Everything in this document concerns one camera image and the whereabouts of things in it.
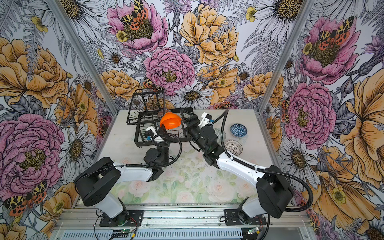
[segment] floral wallpaper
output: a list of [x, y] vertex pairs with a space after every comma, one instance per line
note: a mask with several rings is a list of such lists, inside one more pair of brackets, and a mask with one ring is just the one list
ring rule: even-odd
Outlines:
[[[164, 89], [168, 108], [256, 109], [302, 2], [61, 0], [120, 109], [153, 87]], [[38, 17], [59, 37], [50, 14]]]
[[[283, 170], [313, 191], [319, 240], [384, 239], [383, 10], [381, 0], [316, 1], [282, 95], [262, 112]], [[304, 205], [305, 188], [291, 184]]]
[[0, 2], [1, 239], [51, 236], [112, 120], [57, 26], [44, 1]]

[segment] black cable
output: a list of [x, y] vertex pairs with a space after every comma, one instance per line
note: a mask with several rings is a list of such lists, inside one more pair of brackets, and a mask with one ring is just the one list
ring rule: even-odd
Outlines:
[[155, 140], [155, 138], [159, 137], [159, 136], [163, 136], [163, 135], [167, 135], [167, 136], [171, 136], [171, 137], [174, 137], [178, 142], [179, 142], [179, 153], [177, 154], [177, 156], [169, 163], [166, 163], [166, 164], [163, 164], [163, 165], [157, 165], [157, 166], [148, 166], [148, 165], [143, 165], [143, 164], [126, 164], [124, 165], [125, 167], [145, 167], [145, 168], [163, 168], [163, 167], [167, 167], [171, 164], [173, 164], [174, 162], [176, 162], [176, 160], [180, 157], [182, 151], [183, 151], [183, 145], [181, 143], [181, 140], [180, 138], [178, 138], [176, 135], [172, 134], [172, 133], [168, 133], [168, 132], [165, 132], [165, 133], [160, 133], [156, 136], [154, 136], [152, 139]]
[[96, 219], [95, 224], [93, 225], [93, 232], [95, 233], [95, 238], [96, 238], [97, 240], [99, 240], [99, 239], [97, 238], [97, 235], [96, 235], [96, 223], [97, 223], [97, 220], [99, 220], [99, 218], [100, 218], [101, 216], [99, 216], [99, 215], [97, 214], [97, 210], [96, 210], [96, 216], [97, 216], [97, 219]]
[[[220, 133], [220, 141], [221, 141], [221, 145], [224, 149], [224, 152], [225, 154], [231, 158], [233, 157], [232, 155], [229, 154], [229, 152], [227, 151], [227, 149], [225, 148], [225, 145], [224, 145], [224, 126], [225, 126], [225, 121], [227, 120], [227, 115], [228, 115], [228, 110], [226, 110], [224, 113], [222, 113], [220, 115], [220, 117], [218, 119], [220, 119], [222, 116], [224, 116], [223, 118], [223, 122], [221, 124], [221, 133]], [[255, 169], [255, 167], [253, 165], [250, 165], [246, 162], [243, 162], [235, 157], [232, 158], [235, 162], [238, 162], [252, 170], [256, 170], [258, 172], [264, 172], [264, 173], [268, 173], [268, 174], [274, 174], [274, 175], [280, 175], [280, 176], [284, 176], [284, 177], [288, 177], [290, 179], [293, 179], [293, 180], [296, 180], [298, 181], [301, 185], [303, 185], [305, 187], [305, 189], [308, 191], [308, 202], [302, 206], [302, 207], [299, 207], [299, 208], [286, 208], [284, 211], [286, 212], [301, 212], [301, 211], [304, 211], [308, 208], [310, 208], [310, 206], [312, 205], [312, 202], [313, 202], [313, 192], [311, 190], [311, 188], [309, 187], [309, 185], [307, 184], [307, 182], [303, 181], [302, 179], [294, 176], [294, 175], [291, 175], [291, 174], [287, 174], [287, 173], [283, 173], [283, 172], [275, 172], [275, 171], [271, 171], [271, 170], [266, 170], [266, 169]]]
[[224, 115], [228, 115], [228, 109], [225, 110], [218, 118], [216, 118], [215, 121], [212, 122], [212, 124], [215, 124], [217, 121], [219, 121]]
[[259, 240], [263, 240], [265, 239], [266, 237], [266, 234], [268, 233], [268, 230], [269, 230], [269, 225], [271, 223], [271, 215], [268, 214], [268, 220], [266, 222], [266, 229], [265, 229], [265, 232], [264, 232], [264, 235], [262, 236], [262, 238], [260, 238]]

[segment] daisy center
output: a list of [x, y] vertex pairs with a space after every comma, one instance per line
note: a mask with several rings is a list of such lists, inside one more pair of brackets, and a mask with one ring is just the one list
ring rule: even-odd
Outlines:
[[112, 61], [114, 63], [119, 63], [120, 62], [120, 57], [119, 55], [112, 55]]
[[188, 101], [194, 101], [199, 97], [197, 92], [190, 92], [185, 95], [185, 99]]
[[285, 64], [285, 68], [288, 69], [288, 68], [291, 68], [292, 67], [292, 60], [288, 60], [287, 63]]
[[285, 18], [295, 18], [299, 13], [303, 0], [281, 0], [277, 8], [278, 15]]
[[240, 77], [240, 80], [243, 81], [243, 80], [247, 79], [248, 74], [247, 73], [241, 73], [239, 77]]
[[79, 5], [74, 0], [60, 0], [67, 15], [74, 19], [80, 15]]
[[83, 145], [80, 140], [73, 141], [72, 147], [71, 147], [71, 159], [76, 160], [81, 155], [81, 150], [83, 148]]
[[84, 88], [90, 91], [92, 89], [92, 84], [90, 82], [85, 82], [84, 83]]
[[300, 127], [305, 127], [309, 122], [308, 112], [304, 112], [303, 108], [299, 109], [299, 116], [297, 116], [296, 121], [298, 122]]
[[304, 167], [305, 166], [305, 159], [303, 154], [299, 150], [293, 150], [292, 152], [292, 160], [298, 167]]
[[168, 72], [163, 71], [162, 75], [166, 78], [167, 83], [172, 83], [176, 81], [177, 78], [176, 74], [174, 74], [171, 70], [169, 70]]
[[124, 31], [128, 40], [135, 40], [140, 38], [151, 39], [153, 34], [153, 27], [150, 24], [148, 19], [143, 20], [143, 23], [140, 24], [139, 29], [132, 30], [130, 27], [125, 27]]
[[367, 231], [366, 231], [369, 239], [372, 239], [372, 240], [384, 240], [384, 235], [381, 233], [380, 230], [374, 228], [374, 227], [370, 227]]
[[25, 152], [25, 161], [19, 163], [22, 169], [27, 170], [29, 167], [40, 169], [41, 165], [45, 162], [46, 155], [41, 149], [35, 149], [31, 152]]

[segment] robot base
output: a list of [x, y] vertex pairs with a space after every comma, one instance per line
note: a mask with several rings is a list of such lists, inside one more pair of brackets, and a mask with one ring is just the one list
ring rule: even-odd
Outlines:
[[144, 213], [144, 210], [126, 210], [126, 215], [125, 215], [126, 222], [122, 222], [122, 223], [121, 221], [118, 222], [116, 220], [116, 217], [110, 218], [107, 214], [104, 213], [101, 216], [100, 226], [101, 227], [136, 227], [135, 222], [128, 218], [128, 217], [131, 217], [136, 221], [137, 226], [139, 227], [141, 226], [143, 213]]
[[[225, 225], [227, 226], [234, 226], [234, 225], [244, 225], [240, 218], [238, 217], [238, 209], [225, 209], [224, 210], [225, 215]], [[260, 219], [262, 220], [262, 224], [266, 225], [266, 219], [263, 218], [263, 215], [257, 215], [254, 218], [251, 218], [251, 223], [248, 225], [261, 225]]]

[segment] mounting plate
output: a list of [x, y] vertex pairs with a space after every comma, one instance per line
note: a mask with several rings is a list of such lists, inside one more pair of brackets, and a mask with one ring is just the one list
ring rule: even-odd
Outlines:
[[[141, 226], [141, 221], [143, 219], [144, 210], [127, 210], [127, 215], [133, 218], [137, 222], [137, 226]], [[101, 227], [118, 227], [116, 223], [111, 221], [107, 214], [103, 214], [100, 221]], [[128, 219], [128, 221], [122, 225], [121, 227], [135, 227], [136, 224], [134, 221]]]
[[[225, 209], [224, 215], [225, 215], [225, 225], [227, 226], [243, 225], [243, 223], [240, 222], [240, 219], [238, 217], [237, 209]], [[262, 214], [252, 218], [252, 223], [250, 225], [261, 225], [260, 219], [262, 220], [262, 224], [265, 226], [266, 219], [263, 218]]]

